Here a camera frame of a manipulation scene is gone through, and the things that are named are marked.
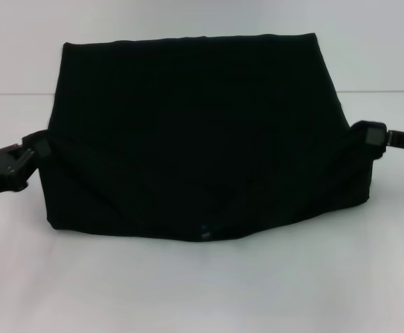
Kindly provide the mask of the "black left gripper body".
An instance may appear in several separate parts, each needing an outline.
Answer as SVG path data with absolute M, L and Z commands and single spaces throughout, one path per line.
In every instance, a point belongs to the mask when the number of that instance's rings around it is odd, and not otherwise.
M 0 149 L 0 193 L 24 190 L 34 172 L 35 151 L 19 144 Z

